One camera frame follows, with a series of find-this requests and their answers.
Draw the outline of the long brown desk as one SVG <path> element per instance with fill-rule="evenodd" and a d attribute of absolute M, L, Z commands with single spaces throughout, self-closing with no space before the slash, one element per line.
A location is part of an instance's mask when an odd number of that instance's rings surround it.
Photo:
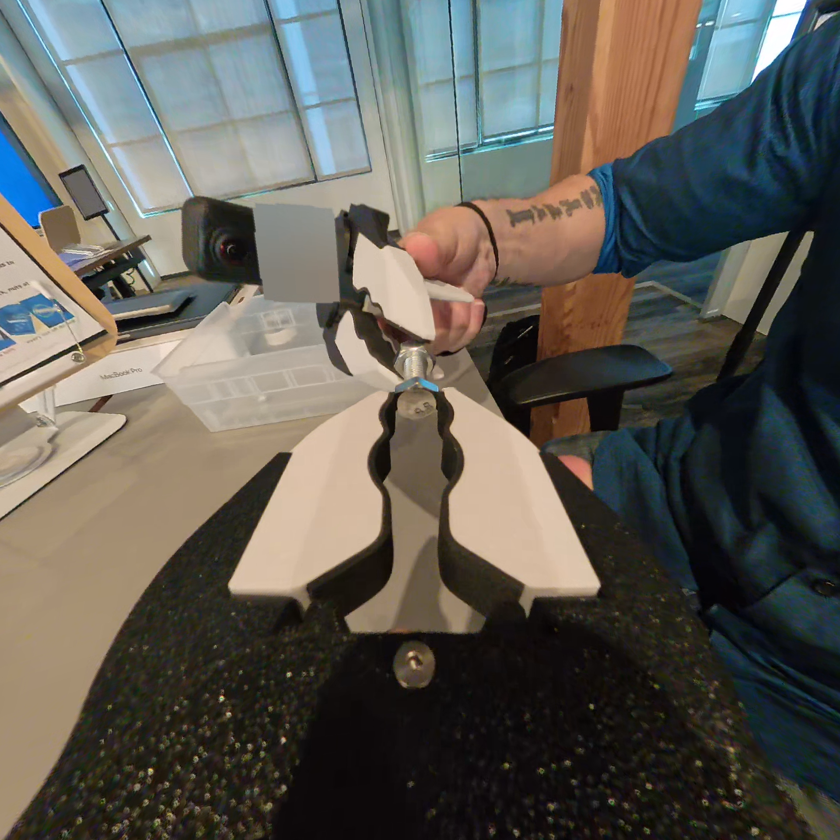
<path fill-rule="evenodd" d="M 142 247 L 151 239 L 149 235 L 142 235 L 106 245 L 77 245 L 59 251 L 58 257 L 90 291 L 99 291 L 111 284 L 120 298 L 133 298 L 136 292 L 124 276 L 139 269 L 146 260 Z"/>

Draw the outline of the white cardboard box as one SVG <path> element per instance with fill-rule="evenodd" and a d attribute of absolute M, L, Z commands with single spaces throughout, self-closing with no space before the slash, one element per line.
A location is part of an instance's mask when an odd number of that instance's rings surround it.
<path fill-rule="evenodd" d="M 181 343 L 180 339 L 115 350 L 58 383 L 56 404 L 67 406 L 104 396 L 132 392 L 162 384 L 154 373 L 158 365 Z"/>

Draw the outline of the silver laptop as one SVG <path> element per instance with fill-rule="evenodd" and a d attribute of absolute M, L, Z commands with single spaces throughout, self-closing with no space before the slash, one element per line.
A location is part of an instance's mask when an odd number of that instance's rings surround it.
<path fill-rule="evenodd" d="M 194 298 L 187 289 L 175 289 L 144 296 L 106 302 L 117 323 L 133 320 L 170 318 L 178 315 Z"/>

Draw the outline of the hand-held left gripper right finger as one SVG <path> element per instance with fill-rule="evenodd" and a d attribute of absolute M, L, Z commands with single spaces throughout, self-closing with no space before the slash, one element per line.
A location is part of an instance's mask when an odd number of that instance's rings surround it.
<path fill-rule="evenodd" d="M 595 573 L 543 459 L 514 426 L 456 389 L 437 394 L 442 582 L 471 607 L 598 595 Z"/>

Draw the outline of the black bag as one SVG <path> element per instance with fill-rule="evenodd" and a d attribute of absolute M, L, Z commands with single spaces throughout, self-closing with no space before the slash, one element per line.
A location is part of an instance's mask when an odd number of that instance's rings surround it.
<path fill-rule="evenodd" d="M 498 401 L 500 382 L 510 373 L 537 360 L 540 315 L 532 314 L 502 327 L 493 346 L 486 383 Z"/>

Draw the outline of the light wooden support post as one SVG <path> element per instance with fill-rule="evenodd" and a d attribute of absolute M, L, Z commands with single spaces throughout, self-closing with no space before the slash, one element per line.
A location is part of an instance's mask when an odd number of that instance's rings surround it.
<path fill-rule="evenodd" d="M 551 185 L 672 130 L 700 6 L 563 2 Z M 545 290 L 538 360 L 620 343 L 633 294 L 619 274 Z"/>

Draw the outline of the person's black office chair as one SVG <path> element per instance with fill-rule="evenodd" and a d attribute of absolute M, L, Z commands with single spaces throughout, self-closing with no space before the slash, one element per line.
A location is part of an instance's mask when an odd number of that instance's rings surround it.
<path fill-rule="evenodd" d="M 747 318 L 729 347 L 718 382 L 736 374 L 806 235 L 807 230 L 801 228 L 784 239 Z M 503 416 L 521 431 L 526 411 L 579 399 L 587 402 L 592 430 L 614 431 L 620 423 L 625 392 L 663 382 L 672 373 L 665 362 L 645 349 L 619 344 L 523 365 L 501 377 L 491 393 Z"/>

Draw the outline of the black wrist band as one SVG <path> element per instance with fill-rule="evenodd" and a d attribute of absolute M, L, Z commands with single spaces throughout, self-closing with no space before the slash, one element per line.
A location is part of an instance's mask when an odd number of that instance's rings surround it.
<path fill-rule="evenodd" d="M 494 263 L 495 263 L 493 275 L 492 275 L 492 278 L 490 279 L 490 284 L 492 284 L 498 279 L 500 256 L 499 256 L 497 238 L 495 236 L 495 232 L 494 232 L 493 227 L 491 225 L 490 219 L 488 218 L 488 216 L 484 212 L 484 210 L 474 202 L 465 201 L 465 202 L 458 203 L 455 206 L 458 207 L 458 208 L 467 208 L 471 212 L 475 213 L 481 219 L 481 222 L 483 223 L 483 225 L 486 229 L 487 237 L 488 237 L 488 240 L 490 242 L 490 247 L 491 247 L 491 250 L 492 250 L 493 259 L 494 259 Z"/>

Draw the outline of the printed instruction sheet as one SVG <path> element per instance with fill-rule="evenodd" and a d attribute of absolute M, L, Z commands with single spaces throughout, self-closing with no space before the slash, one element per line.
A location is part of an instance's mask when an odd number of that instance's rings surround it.
<path fill-rule="evenodd" d="M 79 350 L 105 333 L 45 269 L 1 231 L 1 384 Z"/>

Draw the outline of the black flat box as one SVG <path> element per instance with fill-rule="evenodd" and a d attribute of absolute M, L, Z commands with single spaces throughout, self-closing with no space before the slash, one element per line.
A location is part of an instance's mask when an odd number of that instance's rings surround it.
<path fill-rule="evenodd" d="M 235 283 L 223 282 L 195 282 L 190 285 L 171 288 L 187 289 L 194 295 L 192 301 L 176 316 L 170 318 L 149 318 L 117 323 L 118 343 L 148 339 L 159 335 L 178 333 L 183 330 L 194 329 L 221 303 L 230 303 L 236 298 L 240 286 Z"/>

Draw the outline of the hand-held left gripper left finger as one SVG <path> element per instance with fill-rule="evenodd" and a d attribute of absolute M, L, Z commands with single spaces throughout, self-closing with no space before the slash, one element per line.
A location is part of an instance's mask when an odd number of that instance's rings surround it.
<path fill-rule="evenodd" d="M 231 596 L 365 604 L 393 568 L 391 470 L 396 395 L 375 392 L 292 449 L 229 580 Z"/>

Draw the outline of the steel hex bolt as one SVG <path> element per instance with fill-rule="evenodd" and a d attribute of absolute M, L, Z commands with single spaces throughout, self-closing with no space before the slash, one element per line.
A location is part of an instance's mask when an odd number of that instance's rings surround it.
<path fill-rule="evenodd" d="M 402 382 L 395 388 L 398 416 L 417 421 L 434 414 L 437 410 L 437 393 L 434 368 L 425 377 L 419 375 L 410 378 L 402 377 Z"/>

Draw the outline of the window with white blind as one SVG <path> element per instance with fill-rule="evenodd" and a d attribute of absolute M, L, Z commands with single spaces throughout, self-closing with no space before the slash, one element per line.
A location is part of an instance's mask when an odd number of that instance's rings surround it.
<path fill-rule="evenodd" d="M 354 181 L 402 223 L 547 181 L 563 2 L 10 2 L 142 217 Z"/>

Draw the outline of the person's grey jeans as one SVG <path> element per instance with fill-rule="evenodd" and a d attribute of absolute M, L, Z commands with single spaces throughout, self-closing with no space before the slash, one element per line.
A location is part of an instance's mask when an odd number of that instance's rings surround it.
<path fill-rule="evenodd" d="M 541 451 L 544 454 L 557 457 L 572 456 L 580 458 L 591 464 L 594 461 L 595 451 L 603 438 L 611 434 L 612 432 L 601 431 L 557 437 L 544 444 Z"/>

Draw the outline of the clear plastic bin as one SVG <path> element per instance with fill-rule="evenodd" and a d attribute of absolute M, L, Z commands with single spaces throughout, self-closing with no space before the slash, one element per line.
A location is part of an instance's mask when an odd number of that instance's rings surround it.
<path fill-rule="evenodd" d="M 220 303 L 154 369 L 212 432 L 332 415 L 373 393 L 335 368 L 315 304 Z"/>

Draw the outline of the person's right forearm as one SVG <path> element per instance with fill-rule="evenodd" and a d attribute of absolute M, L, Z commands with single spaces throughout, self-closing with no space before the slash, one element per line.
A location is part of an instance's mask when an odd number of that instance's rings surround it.
<path fill-rule="evenodd" d="M 530 198 L 484 202 L 497 244 L 494 286 L 554 287 L 587 277 L 606 236 L 601 187 L 573 175 Z"/>

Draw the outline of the person's right hand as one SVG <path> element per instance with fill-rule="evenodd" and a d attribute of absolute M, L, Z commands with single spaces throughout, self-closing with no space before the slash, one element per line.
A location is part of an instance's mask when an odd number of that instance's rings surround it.
<path fill-rule="evenodd" d="M 464 349 L 482 329 L 487 307 L 484 292 L 497 272 L 497 259 L 487 226 L 466 206 L 438 209 L 405 234 L 399 245 L 424 278 L 465 289 L 472 301 L 432 300 L 436 335 L 432 354 Z"/>

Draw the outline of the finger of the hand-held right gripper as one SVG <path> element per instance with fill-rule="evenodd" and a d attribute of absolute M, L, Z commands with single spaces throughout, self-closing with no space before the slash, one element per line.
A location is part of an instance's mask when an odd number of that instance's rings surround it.
<path fill-rule="evenodd" d="M 405 250 L 393 245 L 378 247 L 365 236 L 357 237 L 353 286 L 366 292 L 391 325 L 416 340 L 434 340 L 436 328 L 425 280 Z"/>
<path fill-rule="evenodd" d="M 343 315 L 336 330 L 335 344 L 350 375 L 362 382 L 399 382 L 401 377 L 379 362 L 357 334 L 352 315 Z"/>

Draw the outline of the person's blue shirt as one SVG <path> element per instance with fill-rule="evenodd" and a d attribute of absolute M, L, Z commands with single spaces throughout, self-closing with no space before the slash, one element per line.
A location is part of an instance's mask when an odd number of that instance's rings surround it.
<path fill-rule="evenodd" d="M 749 374 L 603 438 L 596 495 L 694 594 L 783 776 L 839 790 L 839 22 L 710 115 L 591 172 L 625 277 L 804 227 L 813 240 Z"/>

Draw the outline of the blue display screen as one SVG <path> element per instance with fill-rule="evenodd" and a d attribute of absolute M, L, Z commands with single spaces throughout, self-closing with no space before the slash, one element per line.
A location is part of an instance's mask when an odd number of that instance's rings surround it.
<path fill-rule="evenodd" d="M 62 204 L 4 115 L 1 115 L 1 194 L 33 229 L 40 229 L 39 216 L 43 212 Z"/>

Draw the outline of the small black monitor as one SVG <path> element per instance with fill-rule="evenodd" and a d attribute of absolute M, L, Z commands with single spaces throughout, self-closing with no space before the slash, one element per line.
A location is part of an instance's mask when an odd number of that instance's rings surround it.
<path fill-rule="evenodd" d="M 78 257 L 93 257 L 103 254 L 117 245 L 117 231 L 109 220 L 109 205 L 104 200 L 90 172 L 84 164 L 59 173 L 59 179 L 66 188 L 71 201 L 75 204 L 84 221 L 101 219 L 112 234 L 112 241 L 100 245 L 78 245 L 64 252 Z"/>

